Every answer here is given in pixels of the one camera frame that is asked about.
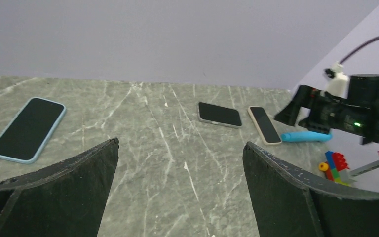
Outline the phone in light blue case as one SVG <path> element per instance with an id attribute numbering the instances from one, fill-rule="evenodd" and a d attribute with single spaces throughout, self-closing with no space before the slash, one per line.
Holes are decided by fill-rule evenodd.
<path id="1" fill-rule="evenodd" d="M 61 103 L 30 98 L 0 134 L 0 159 L 21 164 L 35 162 L 66 111 Z"/>

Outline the colourful toy brick model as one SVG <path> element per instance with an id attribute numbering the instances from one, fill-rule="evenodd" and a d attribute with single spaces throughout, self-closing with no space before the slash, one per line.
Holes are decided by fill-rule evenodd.
<path id="1" fill-rule="evenodd" d="M 343 154 L 327 151 L 325 157 L 326 161 L 319 163 L 318 169 L 324 173 L 326 179 L 347 186 L 355 183 L 357 176 L 379 168 L 379 159 L 351 170 Z"/>

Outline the light blue cylinder tube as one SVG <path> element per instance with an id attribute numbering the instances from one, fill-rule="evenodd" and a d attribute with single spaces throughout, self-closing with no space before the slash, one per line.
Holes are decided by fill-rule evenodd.
<path id="1" fill-rule="evenodd" d="M 323 134 L 312 131 L 290 132 L 281 134 L 283 142 L 327 142 L 332 139 L 332 134 Z"/>

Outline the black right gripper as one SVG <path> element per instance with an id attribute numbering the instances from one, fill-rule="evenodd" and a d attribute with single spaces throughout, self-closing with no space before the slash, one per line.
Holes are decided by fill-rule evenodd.
<path id="1" fill-rule="evenodd" d="M 362 138 L 361 145 L 379 143 L 379 74 L 350 76 L 346 98 L 325 93 L 312 102 L 312 87 L 300 85 L 288 105 L 274 120 L 295 126 L 300 108 L 310 109 L 298 125 L 308 130 L 329 133 L 341 130 Z"/>

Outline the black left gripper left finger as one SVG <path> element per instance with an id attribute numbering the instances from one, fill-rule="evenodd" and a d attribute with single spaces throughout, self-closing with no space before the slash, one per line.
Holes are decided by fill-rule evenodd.
<path id="1" fill-rule="evenodd" d="M 0 237 L 95 237 L 118 162 L 109 139 L 77 156 L 0 182 Z"/>

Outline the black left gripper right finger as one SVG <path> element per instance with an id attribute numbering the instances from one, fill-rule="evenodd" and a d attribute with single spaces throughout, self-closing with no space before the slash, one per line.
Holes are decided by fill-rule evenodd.
<path id="1" fill-rule="evenodd" d="M 335 183 L 248 142 L 243 167 L 262 237 L 379 237 L 379 193 Z"/>

